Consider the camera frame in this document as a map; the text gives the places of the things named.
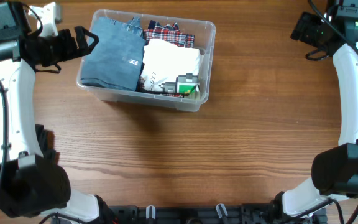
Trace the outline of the blue denim jeans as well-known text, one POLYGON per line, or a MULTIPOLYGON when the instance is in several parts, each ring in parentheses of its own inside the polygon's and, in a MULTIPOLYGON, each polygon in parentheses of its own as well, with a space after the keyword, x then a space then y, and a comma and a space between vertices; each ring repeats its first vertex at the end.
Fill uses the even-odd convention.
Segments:
POLYGON ((91 32, 99 37, 99 43, 83 62, 83 85, 136 90, 145 46, 140 22, 139 17, 128 22, 100 17, 94 23, 91 32))

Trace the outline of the red navy plaid shirt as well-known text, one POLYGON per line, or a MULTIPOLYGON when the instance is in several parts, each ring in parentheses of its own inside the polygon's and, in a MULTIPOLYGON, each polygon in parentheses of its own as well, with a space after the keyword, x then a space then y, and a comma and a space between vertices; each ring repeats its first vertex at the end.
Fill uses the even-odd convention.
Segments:
MULTIPOLYGON (((186 47, 186 48, 194 47, 194 43, 195 43, 195 35, 181 32, 177 23, 174 23, 172 25, 167 24, 163 26, 159 22, 151 20, 149 22, 148 28, 143 30, 142 36, 146 40, 146 45, 149 43, 151 39, 164 40, 178 47, 186 47)), ((153 93, 152 91, 145 89, 144 83, 145 83, 145 79, 139 77, 136 91, 144 92, 144 93, 153 93)), ((179 97, 179 98, 184 98, 186 96, 189 96, 190 93, 191 91, 190 92, 187 91, 185 93, 163 93, 163 91, 154 91, 154 94, 157 95, 172 96, 172 97, 179 97)))

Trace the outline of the white printed t-shirt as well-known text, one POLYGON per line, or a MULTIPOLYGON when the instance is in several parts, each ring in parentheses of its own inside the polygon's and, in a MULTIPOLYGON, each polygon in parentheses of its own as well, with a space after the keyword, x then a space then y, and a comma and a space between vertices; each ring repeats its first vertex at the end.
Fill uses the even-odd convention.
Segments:
POLYGON ((199 90, 202 61, 199 49, 151 39, 144 47, 141 89, 147 93, 188 96, 199 90))

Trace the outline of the black garment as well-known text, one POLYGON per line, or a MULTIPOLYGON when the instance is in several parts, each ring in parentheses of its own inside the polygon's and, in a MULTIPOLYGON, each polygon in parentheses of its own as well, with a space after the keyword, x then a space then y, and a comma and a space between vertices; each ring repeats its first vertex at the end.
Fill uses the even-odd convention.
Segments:
POLYGON ((46 130, 44 125, 41 124, 35 125, 35 133, 44 158, 52 161, 53 163, 56 163, 56 150, 49 146, 49 144, 52 142, 53 134, 46 130))

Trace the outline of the cream cloth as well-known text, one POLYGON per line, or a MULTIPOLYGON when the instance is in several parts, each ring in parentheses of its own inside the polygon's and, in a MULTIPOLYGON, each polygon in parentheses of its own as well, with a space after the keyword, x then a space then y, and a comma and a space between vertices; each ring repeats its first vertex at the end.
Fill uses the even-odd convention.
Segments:
POLYGON ((192 91, 191 93, 185 95, 184 98, 190 100, 204 100, 205 93, 201 91, 192 91))

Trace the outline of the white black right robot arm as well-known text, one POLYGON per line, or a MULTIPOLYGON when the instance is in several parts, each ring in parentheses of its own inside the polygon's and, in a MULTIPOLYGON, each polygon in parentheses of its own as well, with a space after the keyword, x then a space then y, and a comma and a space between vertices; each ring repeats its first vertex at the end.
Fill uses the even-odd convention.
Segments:
MULTIPOLYGON (((273 219, 283 223, 358 199, 358 1, 328 1, 325 12, 304 12, 291 37, 313 46, 308 60, 332 58, 339 81, 341 132, 336 147, 315 157, 311 176, 272 202, 277 209, 273 219)), ((358 205, 350 221, 357 217, 358 205)))

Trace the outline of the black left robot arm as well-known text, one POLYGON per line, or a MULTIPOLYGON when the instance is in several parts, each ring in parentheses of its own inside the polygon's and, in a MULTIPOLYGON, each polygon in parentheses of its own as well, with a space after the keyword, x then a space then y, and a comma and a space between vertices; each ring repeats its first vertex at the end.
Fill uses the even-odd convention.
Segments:
POLYGON ((58 30, 61 19, 55 2, 0 3, 0 211, 56 223, 109 223, 114 216, 99 196, 71 188, 47 146, 47 131, 34 121, 36 73, 59 73, 60 62, 90 54, 99 42, 82 26, 58 30))

